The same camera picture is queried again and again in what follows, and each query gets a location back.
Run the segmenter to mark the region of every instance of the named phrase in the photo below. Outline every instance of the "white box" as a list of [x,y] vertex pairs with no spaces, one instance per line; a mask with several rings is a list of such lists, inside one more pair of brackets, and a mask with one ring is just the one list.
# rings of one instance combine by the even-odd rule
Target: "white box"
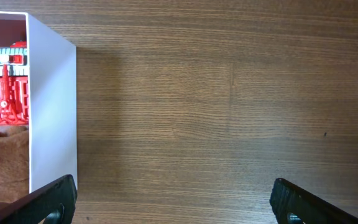
[[76,47],[26,12],[0,12],[0,47],[19,41],[20,32],[30,71],[30,192],[65,174],[78,186]]

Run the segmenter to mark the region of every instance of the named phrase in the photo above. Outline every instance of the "brown fabric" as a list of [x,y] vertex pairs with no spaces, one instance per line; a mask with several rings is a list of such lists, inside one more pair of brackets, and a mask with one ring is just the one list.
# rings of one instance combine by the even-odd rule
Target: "brown fabric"
[[14,202],[29,193],[29,131],[11,127],[0,133],[0,202]]

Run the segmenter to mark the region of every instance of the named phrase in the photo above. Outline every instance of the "red toy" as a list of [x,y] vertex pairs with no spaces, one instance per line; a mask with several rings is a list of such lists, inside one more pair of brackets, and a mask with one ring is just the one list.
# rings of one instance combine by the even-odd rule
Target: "red toy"
[[[15,50],[14,48],[20,48],[22,53],[18,54],[19,49]],[[28,68],[25,67],[27,63],[26,48],[26,42],[17,42],[8,50],[0,49],[0,69],[2,66],[2,78],[0,78],[0,125],[27,125],[29,123],[28,78],[27,76],[19,77],[14,74],[14,72],[19,71],[15,68],[17,65],[24,67],[20,68],[22,71]]]

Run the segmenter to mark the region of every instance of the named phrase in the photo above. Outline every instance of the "wooden table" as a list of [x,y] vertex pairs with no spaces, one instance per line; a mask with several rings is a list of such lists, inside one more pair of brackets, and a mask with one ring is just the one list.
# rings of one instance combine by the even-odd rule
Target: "wooden table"
[[358,216],[358,1],[0,10],[78,46],[75,223],[275,223],[277,177]]

